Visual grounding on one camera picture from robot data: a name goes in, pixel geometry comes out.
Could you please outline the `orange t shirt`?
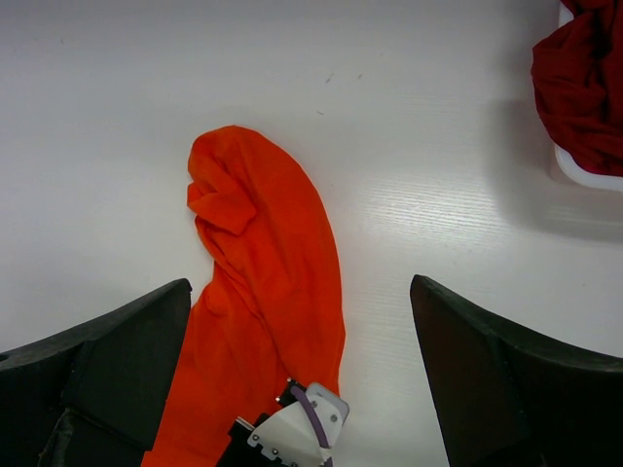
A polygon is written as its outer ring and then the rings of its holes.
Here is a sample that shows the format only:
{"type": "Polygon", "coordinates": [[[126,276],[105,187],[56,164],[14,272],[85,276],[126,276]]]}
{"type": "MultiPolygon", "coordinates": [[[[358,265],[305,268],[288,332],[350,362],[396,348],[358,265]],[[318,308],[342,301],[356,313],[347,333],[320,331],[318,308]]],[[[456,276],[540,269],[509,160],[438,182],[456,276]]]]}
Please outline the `orange t shirt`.
{"type": "Polygon", "coordinates": [[[213,466],[238,417],[276,410],[285,382],[339,388],[338,252],[321,199],[285,151],[225,126],[193,143],[187,204],[213,274],[193,305],[147,466],[213,466]]]}

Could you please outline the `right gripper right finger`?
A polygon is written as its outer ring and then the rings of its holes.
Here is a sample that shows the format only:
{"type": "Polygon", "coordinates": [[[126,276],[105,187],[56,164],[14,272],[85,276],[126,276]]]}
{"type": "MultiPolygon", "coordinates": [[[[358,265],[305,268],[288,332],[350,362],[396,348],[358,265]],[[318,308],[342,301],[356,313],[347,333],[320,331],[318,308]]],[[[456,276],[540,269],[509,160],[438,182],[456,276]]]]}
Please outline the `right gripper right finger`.
{"type": "Polygon", "coordinates": [[[450,465],[621,465],[621,358],[547,337],[423,275],[410,299],[450,465]]]}

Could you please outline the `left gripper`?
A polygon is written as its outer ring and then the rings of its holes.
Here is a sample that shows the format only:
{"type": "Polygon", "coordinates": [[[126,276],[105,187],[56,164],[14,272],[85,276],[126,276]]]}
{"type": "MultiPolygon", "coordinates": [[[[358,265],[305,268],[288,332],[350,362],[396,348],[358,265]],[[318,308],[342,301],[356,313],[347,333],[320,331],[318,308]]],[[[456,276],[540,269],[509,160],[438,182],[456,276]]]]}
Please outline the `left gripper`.
{"type": "Polygon", "coordinates": [[[276,399],[279,411],[261,413],[254,423],[238,417],[217,466],[304,466],[305,413],[296,394],[305,394],[305,386],[290,378],[276,399]]]}

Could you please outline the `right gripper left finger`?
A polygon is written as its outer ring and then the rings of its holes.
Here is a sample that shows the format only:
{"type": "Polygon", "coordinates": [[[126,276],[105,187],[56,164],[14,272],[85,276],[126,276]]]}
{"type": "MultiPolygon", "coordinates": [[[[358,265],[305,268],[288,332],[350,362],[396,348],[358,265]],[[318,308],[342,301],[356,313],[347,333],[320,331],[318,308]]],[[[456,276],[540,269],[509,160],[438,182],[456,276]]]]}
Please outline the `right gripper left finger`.
{"type": "Polygon", "coordinates": [[[177,279],[1,354],[4,466],[138,466],[161,425],[191,307],[177,279]]]}

